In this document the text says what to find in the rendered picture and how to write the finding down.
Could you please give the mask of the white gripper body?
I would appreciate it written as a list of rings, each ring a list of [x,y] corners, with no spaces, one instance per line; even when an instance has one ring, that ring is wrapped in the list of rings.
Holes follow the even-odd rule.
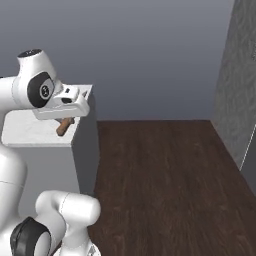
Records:
[[[45,107],[34,109],[33,113],[38,120],[83,117],[89,114],[90,107],[82,94],[71,103],[63,103],[62,98],[52,98]]]

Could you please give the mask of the grey counter cabinet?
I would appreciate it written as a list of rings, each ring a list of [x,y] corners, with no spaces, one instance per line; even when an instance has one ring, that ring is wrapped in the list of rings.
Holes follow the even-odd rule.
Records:
[[[30,110],[6,115],[2,142],[14,149],[28,166],[21,201],[21,216],[35,216],[35,202],[46,190],[91,195],[94,193],[99,165],[99,142],[93,87],[81,91],[90,106],[85,117],[78,117],[66,133],[56,133],[55,120],[38,120]]]

